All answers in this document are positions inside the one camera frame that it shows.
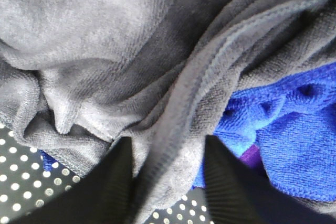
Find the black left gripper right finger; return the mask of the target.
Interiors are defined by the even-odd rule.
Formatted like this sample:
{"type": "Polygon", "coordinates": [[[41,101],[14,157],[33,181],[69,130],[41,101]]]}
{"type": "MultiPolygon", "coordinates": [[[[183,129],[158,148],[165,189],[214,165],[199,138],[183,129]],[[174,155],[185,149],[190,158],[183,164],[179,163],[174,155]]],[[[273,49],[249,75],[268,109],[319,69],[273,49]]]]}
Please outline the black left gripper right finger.
{"type": "Polygon", "coordinates": [[[214,135],[205,138],[204,180],[215,223],[335,223],[275,189],[214,135]]]}

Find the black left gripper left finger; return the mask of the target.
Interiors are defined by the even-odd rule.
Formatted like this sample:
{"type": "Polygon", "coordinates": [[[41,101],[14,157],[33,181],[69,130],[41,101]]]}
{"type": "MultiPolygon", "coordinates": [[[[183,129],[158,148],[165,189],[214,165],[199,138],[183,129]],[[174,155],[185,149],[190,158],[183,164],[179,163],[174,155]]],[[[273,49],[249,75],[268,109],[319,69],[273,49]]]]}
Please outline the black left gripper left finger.
{"type": "Polygon", "coordinates": [[[124,223],[133,185],[132,140],[123,137],[72,189],[16,223],[124,223]]]}

